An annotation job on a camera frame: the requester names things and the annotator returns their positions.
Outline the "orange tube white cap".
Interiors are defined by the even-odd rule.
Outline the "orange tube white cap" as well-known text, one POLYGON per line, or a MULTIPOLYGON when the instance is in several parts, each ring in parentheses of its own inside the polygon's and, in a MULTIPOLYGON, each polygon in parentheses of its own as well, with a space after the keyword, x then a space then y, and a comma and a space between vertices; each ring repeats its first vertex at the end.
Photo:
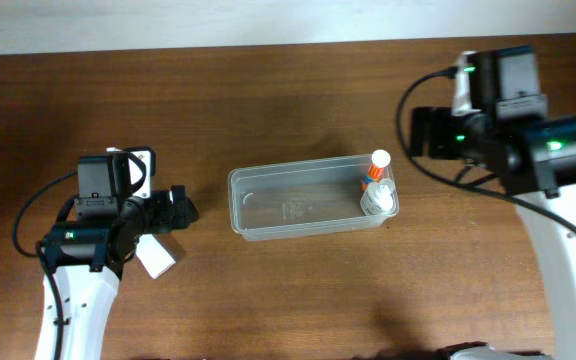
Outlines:
POLYGON ((371 154, 370 160, 368 171, 361 180, 363 191, 366 191, 370 184, 381 180, 385 168, 391 162, 391 155, 386 150, 378 149, 371 154))

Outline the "white translucent spray bottle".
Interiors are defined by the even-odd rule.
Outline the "white translucent spray bottle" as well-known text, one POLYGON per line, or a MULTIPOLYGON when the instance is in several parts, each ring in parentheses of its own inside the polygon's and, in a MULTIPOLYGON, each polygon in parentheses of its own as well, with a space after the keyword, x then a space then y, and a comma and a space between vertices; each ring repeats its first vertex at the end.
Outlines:
POLYGON ((397 209, 395 183, 387 178, 370 183, 362 195, 360 207, 367 216, 394 212, 397 209))

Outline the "white green medicine box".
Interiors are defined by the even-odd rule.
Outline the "white green medicine box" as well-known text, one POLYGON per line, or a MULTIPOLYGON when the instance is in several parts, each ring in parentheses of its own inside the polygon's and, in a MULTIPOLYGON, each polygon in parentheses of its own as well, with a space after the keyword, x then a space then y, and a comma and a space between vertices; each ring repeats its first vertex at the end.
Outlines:
POLYGON ((152 279, 159 278, 176 264, 174 257, 151 234, 139 237, 135 254, 152 279))

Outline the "black bottle white cap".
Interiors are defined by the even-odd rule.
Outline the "black bottle white cap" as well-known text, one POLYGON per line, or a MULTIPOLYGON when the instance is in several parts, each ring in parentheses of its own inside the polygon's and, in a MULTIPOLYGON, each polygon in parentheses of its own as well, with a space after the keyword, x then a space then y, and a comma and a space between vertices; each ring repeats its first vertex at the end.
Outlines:
POLYGON ((183 205, 183 219, 186 227, 199 219, 199 212, 190 198, 186 198, 183 205))

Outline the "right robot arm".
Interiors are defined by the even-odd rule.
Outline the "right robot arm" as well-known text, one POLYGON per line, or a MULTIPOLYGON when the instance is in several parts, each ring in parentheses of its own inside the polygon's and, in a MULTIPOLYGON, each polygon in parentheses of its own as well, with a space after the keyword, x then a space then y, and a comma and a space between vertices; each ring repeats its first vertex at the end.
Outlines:
POLYGON ((447 107, 411 114, 411 158, 463 160, 486 168, 500 193, 479 183, 457 188, 512 203, 536 253, 558 359, 576 359, 576 116, 455 115, 447 107))

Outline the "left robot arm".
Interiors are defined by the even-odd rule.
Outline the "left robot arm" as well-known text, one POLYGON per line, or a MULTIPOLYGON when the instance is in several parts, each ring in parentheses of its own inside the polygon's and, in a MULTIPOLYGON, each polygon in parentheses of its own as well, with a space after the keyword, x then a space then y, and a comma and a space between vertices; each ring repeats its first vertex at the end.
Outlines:
POLYGON ((36 359, 99 359, 123 270, 137 258, 157 279, 182 251, 160 234, 186 229, 198 211, 183 185, 124 200, 109 217, 75 221, 67 216, 79 201, 69 198, 35 250, 44 272, 44 304, 36 359))

